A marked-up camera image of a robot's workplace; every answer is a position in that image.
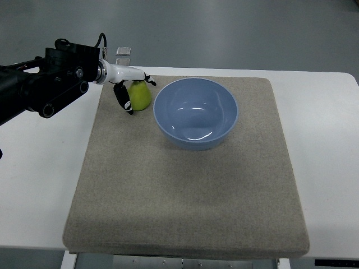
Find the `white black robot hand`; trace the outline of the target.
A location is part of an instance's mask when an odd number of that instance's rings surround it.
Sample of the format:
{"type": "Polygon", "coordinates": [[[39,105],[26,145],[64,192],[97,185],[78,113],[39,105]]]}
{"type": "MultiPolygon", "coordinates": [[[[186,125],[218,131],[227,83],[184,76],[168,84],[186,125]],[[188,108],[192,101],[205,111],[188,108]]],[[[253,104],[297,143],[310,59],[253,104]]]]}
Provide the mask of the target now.
{"type": "Polygon", "coordinates": [[[140,69],[111,64],[105,59],[99,60],[98,74],[95,80],[96,84],[113,84],[113,91],[119,105],[128,112],[128,114],[133,115],[134,110],[132,108],[130,96],[124,85],[124,82],[126,81],[146,81],[153,86],[157,85],[149,74],[140,69]]]}

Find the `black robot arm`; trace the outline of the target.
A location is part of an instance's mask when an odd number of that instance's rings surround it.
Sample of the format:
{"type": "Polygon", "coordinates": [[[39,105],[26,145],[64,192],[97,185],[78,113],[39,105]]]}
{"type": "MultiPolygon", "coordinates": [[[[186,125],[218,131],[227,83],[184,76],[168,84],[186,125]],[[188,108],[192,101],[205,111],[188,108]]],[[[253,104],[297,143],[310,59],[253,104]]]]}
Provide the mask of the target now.
{"type": "Polygon", "coordinates": [[[83,96],[99,78],[99,35],[91,47],[57,39],[44,57],[1,66],[1,124],[28,110],[50,118],[83,96]]]}

